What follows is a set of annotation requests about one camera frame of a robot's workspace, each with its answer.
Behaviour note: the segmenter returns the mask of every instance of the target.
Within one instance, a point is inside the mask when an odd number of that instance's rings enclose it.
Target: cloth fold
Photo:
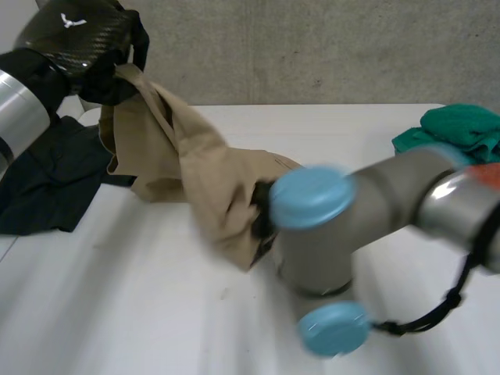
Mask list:
[[[110,159],[96,126],[68,116],[53,123],[0,182],[0,234],[73,232],[101,184],[134,182],[131,176],[107,175]]]
[[[478,105],[454,104],[431,109],[392,140],[396,152],[432,143],[448,143],[473,164],[500,162],[500,116]]]
[[[102,108],[102,143],[114,154],[108,172],[137,176],[132,190],[146,201],[189,202],[202,231],[247,270],[259,247],[251,233],[255,182],[299,165],[263,150],[230,148],[192,107],[134,65],[118,66],[116,75],[139,93]]]

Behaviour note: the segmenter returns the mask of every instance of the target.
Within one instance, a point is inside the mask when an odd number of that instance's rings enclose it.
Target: white tabletop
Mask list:
[[[234,147],[355,170],[392,156],[391,139],[435,107],[199,110]],[[461,256],[400,230],[355,254],[359,299],[379,320],[413,320],[440,302]],[[19,238],[0,262],[0,373],[497,374],[500,279],[476,273],[467,294],[429,333],[372,334],[351,355],[319,360],[298,342],[269,259],[242,273],[198,236],[188,205],[103,185],[72,234]]]

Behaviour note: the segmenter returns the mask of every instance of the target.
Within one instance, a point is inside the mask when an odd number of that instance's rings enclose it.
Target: dark green fabric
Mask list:
[[[414,127],[392,140],[396,152],[448,143],[473,164],[500,162],[500,116],[478,105],[454,104],[431,109]]]

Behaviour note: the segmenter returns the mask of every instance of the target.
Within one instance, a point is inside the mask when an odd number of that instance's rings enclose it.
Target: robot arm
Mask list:
[[[144,69],[149,46],[139,15],[116,0],[52,0],[0,55],[0,172],[49,126],[67,95],[115,105],[135,93],[114,77]]]

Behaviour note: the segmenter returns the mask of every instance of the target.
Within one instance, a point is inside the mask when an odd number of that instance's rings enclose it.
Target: khaki fabric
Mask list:
[[[108,172],[137,176],[132,190],[146,201],[189,202],[203,232],[247,270],[259,245],[251,235],[254,184],[299,165],[266,151],[228,147],[207,120],[134,65],[117,67],[116,75],[139,94],[102,108],[102,143],[114,155]]]

